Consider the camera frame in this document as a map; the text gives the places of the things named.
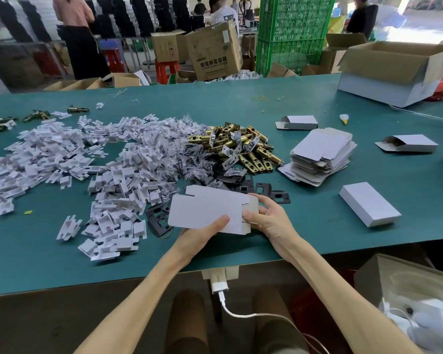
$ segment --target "right hand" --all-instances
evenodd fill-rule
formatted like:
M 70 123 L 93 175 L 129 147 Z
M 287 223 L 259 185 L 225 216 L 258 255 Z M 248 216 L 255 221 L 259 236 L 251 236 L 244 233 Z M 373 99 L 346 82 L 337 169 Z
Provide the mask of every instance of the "right hand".
M 251 227 L 263 232 L 271 241 L 274 250 L 286 261 L 293 263 L 294 257 L 290 254 L 296 245 L 302 242 L 301 237 L 294 230 L 289 217 L 284 209 L 271 198 L 256 193 L 249 195 L 256 196 L 264 206 L 259 206 L 259 214 L 250 211 L 243 211 L 245 220 L 251 223 Z

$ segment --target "black skirt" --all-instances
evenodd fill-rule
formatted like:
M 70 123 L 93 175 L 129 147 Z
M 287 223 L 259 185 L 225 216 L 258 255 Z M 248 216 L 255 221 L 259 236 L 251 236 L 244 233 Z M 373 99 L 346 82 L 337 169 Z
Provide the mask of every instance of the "black skirt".
M 87 27 L 64 26 L 60 28 L 59 36 L 67 45 L 75 79 L 103 78 L 110 73 L 107 61 Z

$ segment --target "pink shirt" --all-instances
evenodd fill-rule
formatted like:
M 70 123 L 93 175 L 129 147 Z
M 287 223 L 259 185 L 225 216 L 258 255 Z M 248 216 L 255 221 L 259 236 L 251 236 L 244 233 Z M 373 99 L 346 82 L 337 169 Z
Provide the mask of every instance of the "pink shirt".
M 94 14 L 84 0 L 52 0 L 56 17 L 65 26 L 89 27 L 95 21 Z

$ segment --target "green plastic crate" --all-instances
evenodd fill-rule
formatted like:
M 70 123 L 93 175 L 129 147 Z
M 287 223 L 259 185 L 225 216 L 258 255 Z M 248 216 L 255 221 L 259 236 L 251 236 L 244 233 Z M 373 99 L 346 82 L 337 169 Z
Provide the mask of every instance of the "green plastic crate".
M 323 39 L 291 42 L 267 42 L 258 40 L 256 52 L 256 72 L 267 76 L 271 65 L 279 63 L 297 74 L 304 66 L 315 65 L 320 60 Z
M 262 41 L 325 39 L 335 0 L 261 0 Z

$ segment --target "stack of cardboard blanks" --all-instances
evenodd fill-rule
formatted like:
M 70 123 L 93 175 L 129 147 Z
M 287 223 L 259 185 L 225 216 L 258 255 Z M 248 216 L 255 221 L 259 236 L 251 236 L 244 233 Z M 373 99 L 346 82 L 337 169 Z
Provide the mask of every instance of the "stack of cardboard blanks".
M 290 152 L 291 162 L 279 168 L 291 180 L 320 186 L 348 166 L 356 148 L 352 134 L 333 128 L 314 129 Z

